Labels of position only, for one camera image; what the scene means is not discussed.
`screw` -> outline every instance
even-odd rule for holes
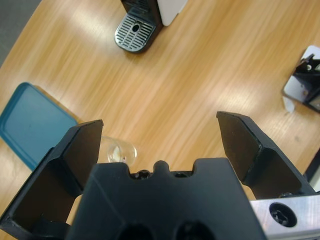
[[[150,176],[151,176],[151,173],[148,170],[141,170],[134,175],[134,179],[145,180],[145,179],[148,179]]]

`black object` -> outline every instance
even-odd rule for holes
[[[311,161],[310,165],[306,169],[304,173],[304,177],[310,183],[311,179],[314,177],[316,171],[320,167],[320,148],[318,152],[315,154],[313,160]]]
[[[66,220],[97,163],[102,120],[71,127],[26,180],[0,218],[19,240],[64,239]]]
[[[320,59],[314,56],[302,59],[293,76],[306,88],[303,104],[320,113]]]
[[[115,32],[116,44],[129,52],[146,51],[163,28],[157,0],[121,0],[127,14]]]
[[[238,178],[258,199],[315,194],[249,117],[218,112],[217,118]],[[70,128],[4,212],[1,229],[21,240],[266,239],[228,159],[198,159],[192,171],[173,172],[164,161],[153,172],[137,173],[124,163],[95,165],[102,126],[97,120]],[[66,219],[82,192],[69,226]],[[270,212],[293,226],[288,211],[283,215],[275,206]]]
[[[198,159],[186,175],[164,161],[140,180],[124,163],[97,164],[67,239],[266,239],[228,159]]]
[[[217,113],[226,156],[237,177],[256,199],[314,195],[314,189],[251,118]]]

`coffee machine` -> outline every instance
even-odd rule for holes
[[[121,0],[126,15],[115,31],[116,44],[129,52],[146,51],[164,26],[169,26],[188,0]]]

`wood grain surface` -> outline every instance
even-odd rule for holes
[[[114,42],[120,0],[42,0],[0,69],[0,111],[30,82],[79,122],[103,119],[103,135],[133,143],[131,171],[224,157],[216,112],[236,112],[304,172],[320,146],[320,114],[300,104],[286,112],[281,92],[304,50],[320,46],[319,10],[320,0],[189,0],[135,55]],[[2,213],[30,170],[2,139],[0,162]]]

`blue tray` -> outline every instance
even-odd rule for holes
[[[0,116],[0,136],[34,170],[77,121],[28,82],[21,83]]]

